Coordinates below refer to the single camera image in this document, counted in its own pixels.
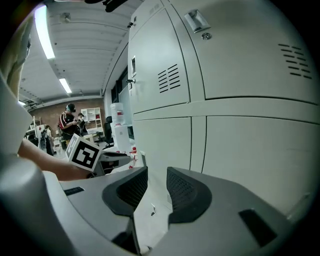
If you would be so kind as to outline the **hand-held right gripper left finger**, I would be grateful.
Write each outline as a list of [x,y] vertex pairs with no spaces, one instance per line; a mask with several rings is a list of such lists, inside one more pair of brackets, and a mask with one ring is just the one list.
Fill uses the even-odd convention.
[[95,231],[128,252],[140,253],[134,212],[148,188],[147,167],[62,181],[60,185],[75,210]]

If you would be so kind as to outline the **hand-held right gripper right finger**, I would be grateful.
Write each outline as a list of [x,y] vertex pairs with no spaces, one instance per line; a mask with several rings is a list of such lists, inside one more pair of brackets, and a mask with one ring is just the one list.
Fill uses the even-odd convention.
[[283,214],[233,181],[168,167],[166,187],[173,211],[157,256],[271,256],[293,229]]

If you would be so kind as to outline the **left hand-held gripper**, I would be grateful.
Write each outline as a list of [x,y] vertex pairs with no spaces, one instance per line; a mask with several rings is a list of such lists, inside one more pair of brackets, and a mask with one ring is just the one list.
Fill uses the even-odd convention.
[[125,153],[103,151],[94,143],[74,134],[65,151],[72,165],[89,171],[94,177],[110,174],[113,169],[127,165],[131,157]]

